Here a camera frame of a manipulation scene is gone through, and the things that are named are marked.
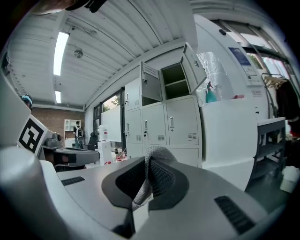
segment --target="cable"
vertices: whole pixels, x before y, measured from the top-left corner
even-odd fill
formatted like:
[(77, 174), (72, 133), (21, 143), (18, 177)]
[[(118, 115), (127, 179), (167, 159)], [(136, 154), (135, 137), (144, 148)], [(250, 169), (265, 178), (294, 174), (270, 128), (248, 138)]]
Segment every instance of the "cable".
[(70, 28), (69, 28), (69, 30), (67, 31), (68, 33), (70, 32), (70, 29), (71, 28), (81, 28), (81, 29), (83, 29), (83, 31), (85, 31), (87, 34), (89, 34), (89, 35), (92, 35), (92, 33), (91, 32), (88, 32), (86, 29), (84, 29), (83, 27), (77, 27), (77, 26), (71, 26)]

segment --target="brick wall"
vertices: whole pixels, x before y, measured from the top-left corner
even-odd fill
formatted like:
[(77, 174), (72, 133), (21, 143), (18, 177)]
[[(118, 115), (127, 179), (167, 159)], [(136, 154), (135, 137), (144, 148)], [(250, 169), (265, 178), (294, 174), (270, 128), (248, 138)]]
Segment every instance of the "brick wall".
[[(64, 146), (65, 119), (81, 120), (84, 129), (84, 112), (72, 112), (48, 108), (33, 108), (31, 114), (43, 123), (49, 130), (59, 133)], [(66, 132), (65, 137), (74, 138), (73, 132)]]

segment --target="fluorescent light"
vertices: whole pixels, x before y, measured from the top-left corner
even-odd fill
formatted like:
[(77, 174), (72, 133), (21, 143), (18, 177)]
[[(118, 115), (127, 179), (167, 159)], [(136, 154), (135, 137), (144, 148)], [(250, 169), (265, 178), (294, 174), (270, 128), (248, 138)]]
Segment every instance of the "fluorescent light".
[(56, 41), (55, 52), (54, 52), (54, 64), (53, 64), (54, 75), (60, 76), (62, 57), (64, 55), (68, 38), (69, 38), (68, 33), (59, 32)]
[(60, 91), (55, 91), (55, 96), (56, 96), (56, 102), (61, 103)]

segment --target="corrugated metal ceiling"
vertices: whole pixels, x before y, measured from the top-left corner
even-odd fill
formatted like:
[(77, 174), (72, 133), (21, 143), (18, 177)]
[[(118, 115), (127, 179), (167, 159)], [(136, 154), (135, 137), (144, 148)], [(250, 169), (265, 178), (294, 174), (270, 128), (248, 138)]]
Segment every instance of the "corrugated metal ceiling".
[[(84, 105), (128, 63), (184, 37), (169, 5), (169, 0), (108, 0), (94, 14), (82, 7), (65, 18), (62, 12), (30, 15), (9, 44), (12, 78), (20, 92), (34, 99), (53, 103), (53, 90), (61, 90), (62, 103)], [(70, 37), (61, 76), (53, 76), (49, 66), (60, 30)], [(77, 59), (75, 50), (83, 57)]]

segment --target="black rubber pad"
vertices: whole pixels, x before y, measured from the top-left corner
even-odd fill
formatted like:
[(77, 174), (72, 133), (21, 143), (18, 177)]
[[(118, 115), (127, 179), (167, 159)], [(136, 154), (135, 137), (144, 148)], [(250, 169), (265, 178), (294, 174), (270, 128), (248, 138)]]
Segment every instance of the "black rubber pad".
[(255, 224), (228, 196), (217, 197), (214, 200), (239, 234), (254, 227)]
[(62, 185), (67, 186), (67, 185), (78, 183), (78, 182), (81, 182), (84, 180), (85, 179), (83, 177), (76, 177), (76, 178), (69, 178), (69, 179), (61, 180), (61, 182), (62, 182)]

